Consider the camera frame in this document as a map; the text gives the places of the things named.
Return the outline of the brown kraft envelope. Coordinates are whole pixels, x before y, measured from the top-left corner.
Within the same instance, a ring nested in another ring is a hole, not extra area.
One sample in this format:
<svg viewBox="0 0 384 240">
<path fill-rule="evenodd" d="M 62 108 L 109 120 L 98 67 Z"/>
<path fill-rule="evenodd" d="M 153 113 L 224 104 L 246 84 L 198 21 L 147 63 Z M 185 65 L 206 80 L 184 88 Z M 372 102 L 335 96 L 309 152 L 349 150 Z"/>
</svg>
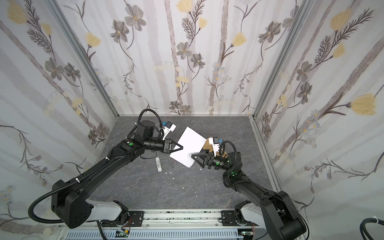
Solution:
<svg viewBox="0 0 384 240">
<path fill-rule="evenodd" d="M 208 139 L 206 140 L 206 142 L 205 142 L 205 144 L 203 145 L 202 149 L 203 149 L 203 150 L 208 150 L 209 153 L 213 153 L 213 154 L 214 154 L 213 149 L 212 149 L 212 146 L 209 144 Z M 222 153 L 220 153 L 220 151 L 218 151 L 216 154 L 214 154 L 215 157 L 216 157 L 216 156 L 225 157 L 226 155 L 227 155 L 227 153 L 225 152 L 225 150 L 223 150 Z"/>
</svg>

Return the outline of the white floral letter paper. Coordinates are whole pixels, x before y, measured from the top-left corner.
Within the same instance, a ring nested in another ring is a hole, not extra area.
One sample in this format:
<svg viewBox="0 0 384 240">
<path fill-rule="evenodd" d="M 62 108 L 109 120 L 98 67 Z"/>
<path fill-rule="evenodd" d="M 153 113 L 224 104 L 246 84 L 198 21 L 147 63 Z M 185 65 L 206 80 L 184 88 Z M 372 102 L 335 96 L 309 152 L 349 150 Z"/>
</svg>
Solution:
<svg viewBox="0 0 384 240">
<path fill-rule="evenodd" d="M 190 168 L 195 162 L 192 154 L 198 154 L 206 140 L 206 138 L 187 127 L 178 141 L 178 144 L 181 145 L 183 149 L 171 153 L 170 157 L 187 168 Z"/>
</svg>

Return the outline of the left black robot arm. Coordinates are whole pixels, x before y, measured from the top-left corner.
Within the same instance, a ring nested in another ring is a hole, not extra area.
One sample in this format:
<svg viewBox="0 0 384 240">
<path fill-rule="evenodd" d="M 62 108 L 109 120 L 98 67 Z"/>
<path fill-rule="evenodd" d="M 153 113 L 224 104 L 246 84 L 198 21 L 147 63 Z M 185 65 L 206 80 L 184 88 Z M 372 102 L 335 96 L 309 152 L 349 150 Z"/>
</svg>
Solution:
<svg viewBox="0 0 384 240">
<path fill-rule="evenodd" d="M 130 221 L 129 209 L 119 201 L 97 202 L 89 200 L 93 191 L 116 171 L 133 162 L 146 150 L 171 154 L 183 146 L 171 139 L 154 137 L 157 130 L 151 121 L 142 121 L 136 130 L 113 147 L 108 155 L 89 170 L 68 182 L 56 182 L 52 196 L 52 211 L 70 229 L 86 222 L 106 221 L 122 226 Z"/>
</svg>

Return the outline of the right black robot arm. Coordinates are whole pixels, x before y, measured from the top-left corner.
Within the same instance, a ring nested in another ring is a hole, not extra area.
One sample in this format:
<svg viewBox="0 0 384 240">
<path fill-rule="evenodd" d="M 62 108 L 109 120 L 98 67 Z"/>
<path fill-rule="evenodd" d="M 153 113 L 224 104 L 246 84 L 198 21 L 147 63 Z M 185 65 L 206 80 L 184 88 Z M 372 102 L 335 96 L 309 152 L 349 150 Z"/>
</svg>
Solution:
<svg viewBox="0 0 384 240">
<path fill-rule="evenodd" d="M 270 191 L 252 181 L 242 171 L 243 164 L 239 152 L 222 157 L 201 151 L 198 154 L 192 154 L 191 158 L 202 168 L 224 171 L 224 186 L 245 195 L 251 204 L 260 209 L 255 213 L 241 213 L 243 219 L 264 227 L 271 239 L 295 240 L 310 232 L 307 222 L 294 207 L 287 193 Z"/>
</svg>

